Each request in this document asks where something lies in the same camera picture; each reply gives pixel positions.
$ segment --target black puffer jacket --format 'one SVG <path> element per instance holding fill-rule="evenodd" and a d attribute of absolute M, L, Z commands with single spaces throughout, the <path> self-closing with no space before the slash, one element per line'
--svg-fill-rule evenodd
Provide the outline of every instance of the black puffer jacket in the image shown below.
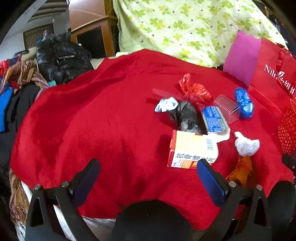
<path fill-rule="evenodd" d="M 93 70 L 90 57 L 89 51 L 70 42 L 70 38 L 65 35 L 37 45 L 36 59 L 40 73 L 48 82 L 55 80 L 58 85 Z"/>

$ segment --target crumpled white tissue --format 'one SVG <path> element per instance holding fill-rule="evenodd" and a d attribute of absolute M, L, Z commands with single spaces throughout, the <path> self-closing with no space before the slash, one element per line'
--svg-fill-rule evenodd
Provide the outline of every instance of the crumpled white tissue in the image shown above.
<path fill-rule="evenodd" d="M 178 101 L 174 97 L 168 99 L 161 99 L 155 107 L 155 112 L 166 112 L 168 110 L 174 110 L 178 106 Z"/>
<path fill-rule="evenodd" d="M 250 140 L 243 136 L 242 133 L 236 131 L 234 135 L 237 137 L 234 144 L 240 156 L 252 156 L 260 147 L 259 140 Z"/>

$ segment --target white fluffy object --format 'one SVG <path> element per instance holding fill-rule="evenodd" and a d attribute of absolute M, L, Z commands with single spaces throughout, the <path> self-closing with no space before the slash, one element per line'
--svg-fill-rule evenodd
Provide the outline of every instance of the white fluffy object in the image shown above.
<path fill-rule="evenodd" d="M 239 131 L 236 131 L 234 135 L 237 137 L 234 144 L 240 156 L 252 156 L 258 151 L 260 147 L 259 140 L 250 140 L 243 136 Z"/>

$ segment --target ceiling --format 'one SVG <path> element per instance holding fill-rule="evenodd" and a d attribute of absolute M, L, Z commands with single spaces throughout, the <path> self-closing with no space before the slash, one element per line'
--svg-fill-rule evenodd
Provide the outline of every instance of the ceiling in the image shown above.
<path fill-rule="evenodd" d="M 29 21 L 44 18 L 48 16 L 59 15 L 69 8 L 67 0 L 47 0 L 34 15 L 30 18 Z"/>

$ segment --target cardboard box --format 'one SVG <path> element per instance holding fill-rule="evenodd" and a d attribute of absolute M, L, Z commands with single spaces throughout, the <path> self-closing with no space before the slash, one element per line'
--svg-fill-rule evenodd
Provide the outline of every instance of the cardboard box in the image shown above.
<path fill-rule="evenodd" d="M 197 162 L 200 159 L 206 159 L 211 164 L 217 158 L 217 143 L 207 135 L 173 131 L 168 167 L 196 169 Z"/>

